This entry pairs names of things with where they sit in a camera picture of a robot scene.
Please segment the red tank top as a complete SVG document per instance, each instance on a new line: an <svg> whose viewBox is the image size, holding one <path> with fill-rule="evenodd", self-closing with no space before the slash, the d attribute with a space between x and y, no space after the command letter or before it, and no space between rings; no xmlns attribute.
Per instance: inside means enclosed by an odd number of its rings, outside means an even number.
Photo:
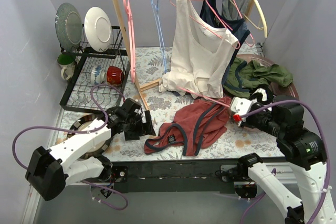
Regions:
<svg viewBox="0 0 336 224"><path fill-rule="evenodd" d="M228 97L221 98L219 103L196 100L179 109L172 122L160 126L157 137L145 141L144 152L152 154L170 146L182 146L182 155L197 156L226 132L230 102Z"/></svg>

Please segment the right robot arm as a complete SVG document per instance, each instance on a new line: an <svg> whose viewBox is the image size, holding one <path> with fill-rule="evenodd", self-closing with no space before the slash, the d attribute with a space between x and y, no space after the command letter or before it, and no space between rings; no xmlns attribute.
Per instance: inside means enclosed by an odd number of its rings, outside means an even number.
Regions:
<svg viewBox="0 0 336 224"><path fill-rule="evenodd" d="M239 127L257 128L276 138L299 187L300 197L290 192L256 154L238 160L238 176L256 182L280 210L285 223L335 223L331 195L330 162L324 135L304 127L309 107L293 97L279 95L268 105L234 97L230 104Z"/></svg>

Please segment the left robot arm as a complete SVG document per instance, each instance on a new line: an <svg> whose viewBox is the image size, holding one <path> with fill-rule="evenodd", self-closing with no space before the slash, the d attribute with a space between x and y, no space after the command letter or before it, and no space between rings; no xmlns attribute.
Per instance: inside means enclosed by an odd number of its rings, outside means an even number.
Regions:
<svg viewBox="0 0 336 224"><path fill-rule="evenodd" d="M112 175L112 162L101 153L85 154L110 143L120 133L126 140L155 135L150 111L143 111L141 104L130 98L121 106L103 111L81 133L48 149L35 149L26 180L46 201L56 198L66 186L87 178L106 182Z"/></svg>

